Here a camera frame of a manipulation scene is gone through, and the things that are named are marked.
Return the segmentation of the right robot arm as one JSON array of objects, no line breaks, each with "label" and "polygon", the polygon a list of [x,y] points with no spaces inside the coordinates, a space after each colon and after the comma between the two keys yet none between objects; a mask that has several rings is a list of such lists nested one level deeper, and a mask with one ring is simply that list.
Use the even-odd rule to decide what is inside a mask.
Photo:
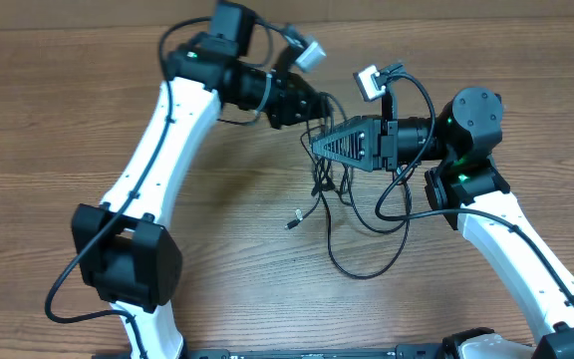
[{"label": "right robot arm", "polygon": [[538,235],[492,158],[502,140],[499,95],[466,88],[435,119],[358,116],[312,141],[315,155],[365,172],[425,174],[426,216],[443,216],[486,259],[531,330],[533,345],[485,327],[445,337],[430,358],[574,358],[574,275]]}]

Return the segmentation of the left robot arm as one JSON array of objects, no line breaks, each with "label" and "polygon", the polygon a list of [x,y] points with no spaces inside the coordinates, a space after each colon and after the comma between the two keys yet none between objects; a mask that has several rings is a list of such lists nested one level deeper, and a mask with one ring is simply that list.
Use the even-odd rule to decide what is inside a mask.
[{"label": "left robot arm", "polygon": [[231,104],[279,129],[320,118],[326,106],[303,79],[326,54],[293,26],[271,69],[246,62],[264,20],[221,1],[208,29],[174,50],[157,49],[162,81],[151,119],[129,163],[98,205],[80,205],[71,230],[73,266],[119,316],[134,358],[180,358],[184,340],[172,313],[182,256],[169,234],[176,197],[211,128]]}]

